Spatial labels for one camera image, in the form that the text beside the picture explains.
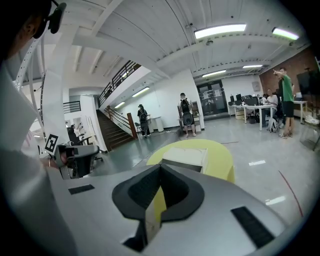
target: stair railing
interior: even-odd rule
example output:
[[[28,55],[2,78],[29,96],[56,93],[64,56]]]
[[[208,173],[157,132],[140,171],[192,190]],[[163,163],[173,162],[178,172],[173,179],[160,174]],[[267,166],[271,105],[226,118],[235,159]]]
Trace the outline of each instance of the stair railing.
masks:
[[[132,133],[132,137],[134,139],[138,138],[136,128],[135,128],[135,123],[132,119],[131,113],[127,113],[126,114],[127,118],[126,118],[123,115],[121,115],[118,112],[111,109],[110,106],[107,106],[104,111],[108,114],[109,119],[112,122],[114,122],[116,125],[120,126],[124,131],[126,131],[126,129],[124,128],[124,127],[126,127]]]

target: balcony railing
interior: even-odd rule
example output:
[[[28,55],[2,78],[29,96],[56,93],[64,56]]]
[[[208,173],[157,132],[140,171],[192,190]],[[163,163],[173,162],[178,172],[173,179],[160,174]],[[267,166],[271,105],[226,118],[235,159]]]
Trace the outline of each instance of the balcony railing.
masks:
[[[63,113],[64,114],[77,112],[77,111],[81,111],[81,105],[80,105],[79,100],[63,103]]]
[[[133,72],[135,72],[141,65],[129,60],[116,75],[112,78],[111,82],[104,88],[103,92],[99,96],[100,106],[105,100],[113,93],[113,91],[126,80]]]

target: staircase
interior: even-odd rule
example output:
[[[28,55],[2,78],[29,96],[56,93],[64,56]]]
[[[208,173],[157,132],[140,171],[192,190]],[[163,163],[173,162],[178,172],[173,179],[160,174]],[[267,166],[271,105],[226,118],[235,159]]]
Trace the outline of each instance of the staircase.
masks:
[[[114,150],[116,147],[134,140],[130,134],[122,130],[100,110],[96,111],[96,115],[98,117],[102,137],[108,151]]]

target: headset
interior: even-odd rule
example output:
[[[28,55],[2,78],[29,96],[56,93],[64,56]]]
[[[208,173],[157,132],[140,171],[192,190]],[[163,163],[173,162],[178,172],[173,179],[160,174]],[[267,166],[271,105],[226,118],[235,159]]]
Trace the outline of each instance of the headset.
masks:
[[[52,34],[57,33],[60,28],[61,21],[63,19],[64,14],[65,14],[65,9],[67,7],[67,4],[65,2],[58,4],[55,0],[51,0],[51,1],[57,6],[57,8],[55,8],[53,13],[51,15],[49,15],[50,10],[51,10],[51,4],[48,4],[47,9],[45,10],[47,12],[46,13],[47,17],[43,19],[37,32],[34,34],[33,38],[35,38],[35,39],[38,39],[39,37],[41,37],[41,35],[43,34],[43,32],[46,29],[47,22],[49,22],[48,29],[50,30],[50,32]]]

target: ceiling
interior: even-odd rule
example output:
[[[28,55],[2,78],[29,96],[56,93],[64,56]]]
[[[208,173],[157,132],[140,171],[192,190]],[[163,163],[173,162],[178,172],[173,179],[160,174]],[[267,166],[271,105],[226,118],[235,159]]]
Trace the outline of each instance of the ceiling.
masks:
[[[190,69],[196,83],[203,74],[222,69],[222,76],[259,74],[310,43],[301,24],[275,0],[65,0],[60,32],[45,35],[45,62],[64,28],[79,25],[66,62],[70,76],[86,77],[71,87],[105,87],[128,61],[152,71],[146,84]],[[225,24],[247,24],[244,32],[219,34],[199,41],[194,31]],[[289,39],[274,36],[279,27],[298,34]],[[244,65],[262,64],[243,70]],[[33,78],[41,76],[41,65]],[[19,67],[10,68],[12,77]]]

